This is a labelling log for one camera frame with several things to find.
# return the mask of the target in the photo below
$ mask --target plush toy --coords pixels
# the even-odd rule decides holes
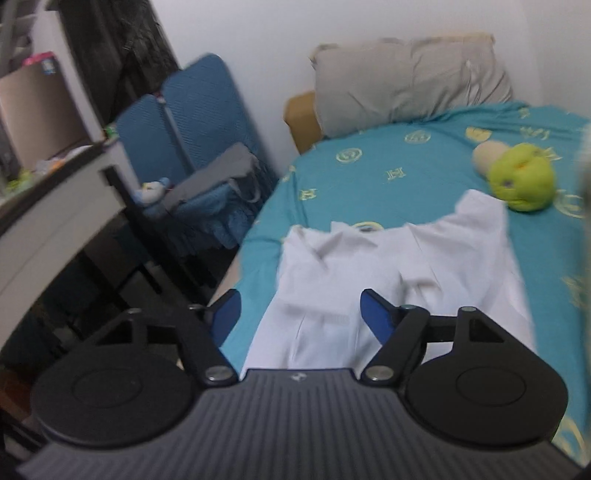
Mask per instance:
[[[523,143],[511,148],[488,141],[474,150],[476,171],[486,177],[493,195],[517,212],[546,208],[556,194],[556,175],[543,149]]]
[[[166,194],[166,189],[170,187],[170,180],[166,177],[159,181],[144,183],[141,189],[134,193],[135,203],[147,207],[158,202]]]

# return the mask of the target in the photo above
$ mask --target green stuffed toy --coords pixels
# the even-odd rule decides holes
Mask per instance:
[[[544,150],[535,145],[510,148],[501,142],[484,142],[474,150],[473,162],[492,194],[512,210],[533,212],[554,200],[556,174]]]

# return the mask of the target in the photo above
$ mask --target bed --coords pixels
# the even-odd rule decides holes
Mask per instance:
[[[564,379],[569,406],[554,439],[587,463],[589,396],[584,346],[583,208],[574,159],[588,119],[521,102],[458,108],[426,121],[399,122],[317,141],[313,94],[288,104],[286,120],[300,150],[224,282],[240,278],[242,315],[222,346],[240,371],[275,293],[282,240],[293,225],[328,231],[331,221],[367,231],[427,223],[453,211],[467,189],[488,192],[472,166],[481,142],[530,142],[556,170],[554,204],[538,213],[509,213],[509,232],[535,322],[537,353]]]

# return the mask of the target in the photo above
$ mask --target blue chair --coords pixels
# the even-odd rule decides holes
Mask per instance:
[[[140,182],[168,177],[178,184],[237,142],[259,160],[255,175],[241,182],[241,191],[260,192],[258,201],[249,202],[222,183],[157,220],[182,257],[210,247],[234,248],[244,239],[277,177],[267,165],[230,73],[222,59],[208,54],[170,76],[161,93],[165,105],[147,95],[117,120]],[[148,217],[153,213],[153,209],[145,211]]]

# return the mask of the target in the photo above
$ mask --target gray pillow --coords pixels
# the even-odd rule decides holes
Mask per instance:
[[[493,44],[488,35],[320,46],[312,62],[323,133],[341,137],[458,106],[511,100],[511,83]]]

